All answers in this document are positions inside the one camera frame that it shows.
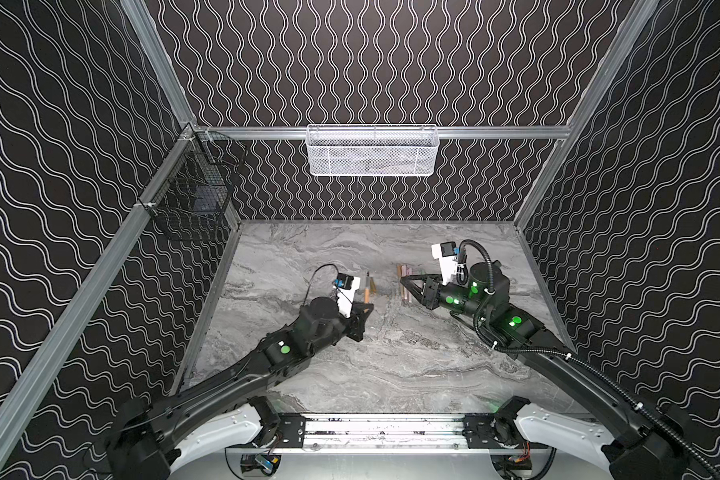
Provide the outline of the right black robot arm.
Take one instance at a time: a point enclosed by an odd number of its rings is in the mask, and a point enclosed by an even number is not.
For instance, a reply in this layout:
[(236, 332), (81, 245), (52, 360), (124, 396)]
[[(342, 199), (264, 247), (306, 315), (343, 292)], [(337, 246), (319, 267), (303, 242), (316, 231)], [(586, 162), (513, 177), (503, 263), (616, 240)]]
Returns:
[(402, 287), (429, 310), (443, 308), (468, 323), (489, 348), (552, 381), (591, 414), (591, 421), (545, 412), (514, 397), (494, 416), (500, 443), (541, 443), (584, 460), (614, 479), (679, 479), (691, 455), (684, 420), (661, 414), (577, 357), (543, 322), (510, 301), (510, 281), (498, 262), (479, 262), (451, 278), (408, 275)]

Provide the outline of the brown pen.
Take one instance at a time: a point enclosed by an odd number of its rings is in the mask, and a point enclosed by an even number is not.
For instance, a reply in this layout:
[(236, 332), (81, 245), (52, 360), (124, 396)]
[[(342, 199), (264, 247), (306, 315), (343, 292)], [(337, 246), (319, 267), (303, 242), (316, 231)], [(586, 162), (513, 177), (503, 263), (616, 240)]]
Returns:
[(365, 279), (364, 279), (364, 291), (363, 291), (363, 292), (364, 292), (363, 301), (364, 301), (364, 303), (366, 303), (366, 304), (370, 303), (370, 298), (371, 298), (371, 286), (370, 286), (370, 284), (371, 284), (370, 272), (367, 271), (367, 272), (366, 272), (366, 275), (365, 275)]

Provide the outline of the white pen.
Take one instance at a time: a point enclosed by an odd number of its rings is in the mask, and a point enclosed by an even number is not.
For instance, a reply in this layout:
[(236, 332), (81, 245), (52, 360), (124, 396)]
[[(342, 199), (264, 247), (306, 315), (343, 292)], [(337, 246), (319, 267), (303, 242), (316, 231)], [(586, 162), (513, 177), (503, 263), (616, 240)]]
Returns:
[(401, 264), (400, 265), (400, 293), (401, 293), (401, 299), (403, 303), (408, 302), (408, 290), (406, 289), (403, 278), (407, 275), (407, 265)]

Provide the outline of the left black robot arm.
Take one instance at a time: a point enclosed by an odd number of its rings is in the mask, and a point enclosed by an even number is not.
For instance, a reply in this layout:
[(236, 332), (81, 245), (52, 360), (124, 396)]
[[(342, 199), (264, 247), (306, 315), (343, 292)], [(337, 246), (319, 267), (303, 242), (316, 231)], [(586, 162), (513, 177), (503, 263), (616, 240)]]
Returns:
[(369, 303), (341, 309), (317, 297), (296, 320), (267, 334), (231, 367), (154, 403), (123, 404), (104, 441), (115, 479), (167, 479), (185, 465), (227, 446), (267, 448), (280, 417), (266, 391), (303, 371), (320, 351), (363, 338)]

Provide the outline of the tan pen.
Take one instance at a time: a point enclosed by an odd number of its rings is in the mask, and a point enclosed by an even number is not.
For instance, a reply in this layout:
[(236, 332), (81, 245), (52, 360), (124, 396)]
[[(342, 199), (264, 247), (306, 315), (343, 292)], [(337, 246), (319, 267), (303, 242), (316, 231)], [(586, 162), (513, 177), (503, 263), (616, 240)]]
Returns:
[(396, 264), (397, 288), (398, 288), (398, 293), (399, 293), (401, 300), (405, 299), (405, 288), (403, 287), (403, 285), (401, 283), (401, 279), (404, 276), (403, 275), (404, 274), (403, 267), (404, 267), (403, 264), (399, 264), (399, 263)]

